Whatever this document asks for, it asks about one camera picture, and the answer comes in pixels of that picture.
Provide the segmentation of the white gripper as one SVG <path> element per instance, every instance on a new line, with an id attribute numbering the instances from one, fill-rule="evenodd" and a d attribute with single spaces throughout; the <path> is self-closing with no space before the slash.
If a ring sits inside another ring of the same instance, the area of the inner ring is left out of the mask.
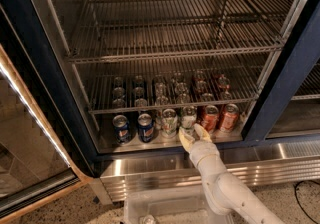
<path id="1" fill-rule="evenodd" d="M 179 128 L 179 140 L 186 152 L 190 152 L 190 160 L 200 170 L 204 168 L 220 168 L 221 158 L 217 147 L 211 143 L 211 136 L 204 127 L 196 123 L 194 130 L 198 141 L 189 135 L 182 127 Z"/>

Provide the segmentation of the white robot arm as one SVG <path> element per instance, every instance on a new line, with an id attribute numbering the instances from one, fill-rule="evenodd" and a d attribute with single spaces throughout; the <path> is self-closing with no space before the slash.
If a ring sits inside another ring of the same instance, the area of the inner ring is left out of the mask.
<path id="1" fill-rule="evenodd" d="M 179 140 L 201 175 L 202 187 L 211 210 L 218 215 L 237 212 L 249 224 L 285 224 L 223 163 L 209 133 L 194 125 L 194 137 L 179 128 Z"/>

